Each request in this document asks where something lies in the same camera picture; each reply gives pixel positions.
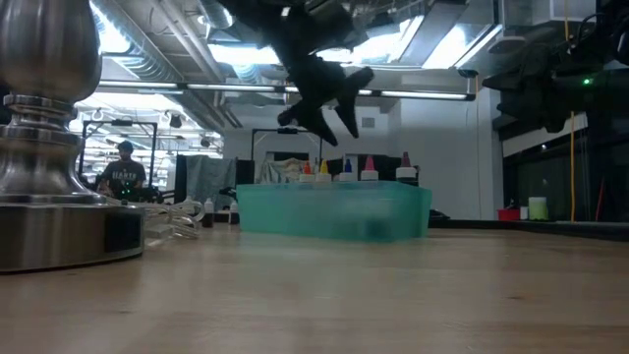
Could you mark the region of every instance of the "man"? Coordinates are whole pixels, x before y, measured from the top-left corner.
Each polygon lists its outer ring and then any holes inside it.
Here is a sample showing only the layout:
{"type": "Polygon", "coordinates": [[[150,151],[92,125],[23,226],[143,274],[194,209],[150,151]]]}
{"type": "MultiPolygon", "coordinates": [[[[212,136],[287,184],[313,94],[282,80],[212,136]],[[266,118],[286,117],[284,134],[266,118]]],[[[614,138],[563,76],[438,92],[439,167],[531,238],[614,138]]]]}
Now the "man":
{"type": "Polygon", "coordinates": [[[129,142],[122,142],[118,145],[120,160],[111,162],[102,173],[102,180],[99,190],[103,194],[118,199],[124,198],[124,193],[140,189],[146,180],[144,166],[141,163],[131,160],[134,146],[129,142]]]}

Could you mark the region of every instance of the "table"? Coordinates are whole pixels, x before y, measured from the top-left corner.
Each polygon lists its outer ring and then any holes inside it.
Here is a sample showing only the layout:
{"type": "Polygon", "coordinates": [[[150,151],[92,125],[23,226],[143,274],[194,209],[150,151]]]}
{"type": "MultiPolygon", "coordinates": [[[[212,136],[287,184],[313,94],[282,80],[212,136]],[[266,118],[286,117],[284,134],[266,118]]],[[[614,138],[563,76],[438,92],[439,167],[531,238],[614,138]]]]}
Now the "table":
{"type": "Polygon", "coordinates": [[[628,353],[629,245],[219,225],[138,260],[0,277],[0,303],[0,353],[628,353]]]}

